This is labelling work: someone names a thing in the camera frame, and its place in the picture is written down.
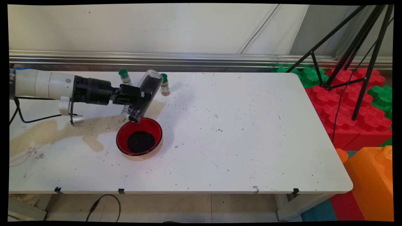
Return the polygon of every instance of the floor tile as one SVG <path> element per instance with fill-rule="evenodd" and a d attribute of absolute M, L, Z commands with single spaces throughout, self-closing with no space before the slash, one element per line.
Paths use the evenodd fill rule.
<path fill-rule="evenodd" d="M 278 222 L 274 195 L 212 195 L 213 223 Z"/>
<path fill-rule="evenodd" d="M 92 205 L 101 195 L 95 194 L 60 194 L 52 195 L 47 205 L 47 215 L 45 220 L 69 220 L 69 221 L 85 221 Z M 102 198 L 91 213 L 88 221 L 99 221 L 106 200 Z"/>
<path fill-rule="evenodd" d="M 119 194 L 121 203 L 119 222 L 211 223 L 211 195 L 209 194 Z M 119 214 L 117 201 L 105 196 L 102 222 L 114 222 Z"/>

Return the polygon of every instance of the black cable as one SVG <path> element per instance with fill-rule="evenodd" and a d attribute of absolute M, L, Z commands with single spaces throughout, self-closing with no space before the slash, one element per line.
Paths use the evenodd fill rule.
<path fill-rule="evenodd" d="M 40 119 L 35 119 L 35 120 L 31 120 L 31 121 L 25 121 L 24 117 L 21 113 L 21 108 L 20 108 L 20 101 L 18 99 L 28 99 L 28 100 L 54 100 L 54 99 L 49 99 L 49 98 L 38 98 L 38 97 L 14 97 L 14 102 L 15 105 L 17 106 L 17 109 L 15 109 L 14 115 L 12 116 L 9 125 L 11 125 L 12 121 L 15 118 L 15 115 L 18 114 L 20 115 L 21 121 L 23 123 L 31 123 L 31 122 L 36 122 L 36 121 L 40 121 L 40 120 L 44 120 L 44 119 L 50 119 L 50 118 L 54 118 L 54 117 L 58 117 L 61 115 L 52 115 L 52 116 L 48 116 L 48 117 L 44 117 L 44 118 L 40 118 Z"/>
<path fill-rule="evenodd" d="M 14 114 L 12 115 L 11 120 L 10 120 L 10 124 L 9 124 L 8 126 L 11 125 L 12 121 L 14 120 L 14 117 L 17 115 L 17 112 L 18 112 L 18 108 L 15 109 L 15 112 L 14 112 Z"/>
<path fill-rule="evenodd" d="M 119 199 L 116 197 L 116 196 L 114 196 L 114 195 L 110 195 L 110 194 L 106 194 L 106 195 L 109 195 L 109 196 L 112 196 L 113 198 L 115 198 L 116 200 L 117 200 L 117 202 L 119 203 L 119 215 L 117 216 L 117 220 L 116 220 L 116 222 L 119 220 L 119 218 L 120 218 L 120 213 L 121 213 L 121 205 L 120 205 L 120 201 L 119 201 Z M 88 213 L 88 216 L 86 217 L 86 222 L 88 221 L 88 218 L 89 218 L 89 216 L 91 215 L 91 213 L 95 210 L 95 208 L 98 206 L 98 204 L 99 204 L 99 200 L 103 197 L 103 196 L 106 196 L 106 195 L 102 195 L 100 198 L 98 198 L 98 200 L 96 200 L 96 202 L 92 205 L 92 207 L 91 207 L 91 209 L 89 210 L 89 213 Z"/>
<path fill-rule="evenodd" d="M 393 20 L 394 20 L 394 18 L 392 17 L 392 18 L 390 19 L 390 21 L 388 22 L 387 27 L 391 24 L 391 22 L 392 22 Z M 340 102 L 342 101 L 342 95 L 343 95 L 343 93 L 345 92 L 346 88 L 348 87 L 349 82 L 350 82 L 351 79 L 352 79 L 353 73 L 354 73 L 355 71 L 357 71 L 357 69 L 360 67 L 361 63 L 363 63 L 364 59 L 367 57 L 367 55 L 369 54 L 369 52 L 370 52 L 371 49 L 375 46 L 376 43 L 377 43 L 377 40 L 376 40 L 376 41 L 374 42 L 374 44 L 370 47 L 369 51 L 367 51 L 366 55 L 363 57 L 363 59 L 360 61 L 360 63 L 354 68 L 354 70 L 353 70 L 352 73 L 351 73 L 351 76 L 349 77 L 348 82 L 347 82 L 346 85 L 345 85 L 345 88 L 343 89 L 342 93 L 340 94 L 338 110 L 336 111 L 336 115 L 335 115 L 334 132 L 332 133 L 332 143 L 334 143 L 335 127 L 336 127 L 336 118 L 338 117 L 338 112 L 339 112 L 339 109 L 340 109 Z"/>

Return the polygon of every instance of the black seeds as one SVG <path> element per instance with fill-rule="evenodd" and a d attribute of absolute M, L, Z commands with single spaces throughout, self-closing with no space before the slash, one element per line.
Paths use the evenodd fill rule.
<path fill-rule="evenodd" d="M 130 135 L 127 144 L 131 152 L 141 153 L 149 150 L 155 145 L 155 138 L 150 133 L 137 131 Z"/>

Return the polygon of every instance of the transparent cylinder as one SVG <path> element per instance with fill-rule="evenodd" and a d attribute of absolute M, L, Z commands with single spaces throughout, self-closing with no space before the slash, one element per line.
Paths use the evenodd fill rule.
<path fill-rule="evenodd" d="M 121 115 L 126 116 L 130 121 L 139 123 L 144 117 L 145 112 L 154 99 L 155 94 L 158 92 L 162 82 L 163 78 L 157 71 L 148 70 L 138 83 L 137 87 L 139 87 L 142 92 L 150 93 L 151 99 L 145 100 L 143 98 L 137 98 L 132 103 L 127 103 L 123 107 Z"/>

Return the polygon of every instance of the table leg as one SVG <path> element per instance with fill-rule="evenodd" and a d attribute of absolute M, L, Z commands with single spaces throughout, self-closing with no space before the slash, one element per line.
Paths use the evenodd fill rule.
<path fill-rule="evenodd" d="M 286 202 L 286 194 L 275 195 L 278 206 L 278 220 L 289 221 L 334 195 L 335 194 L 299 194 L 289 202 Z"/>

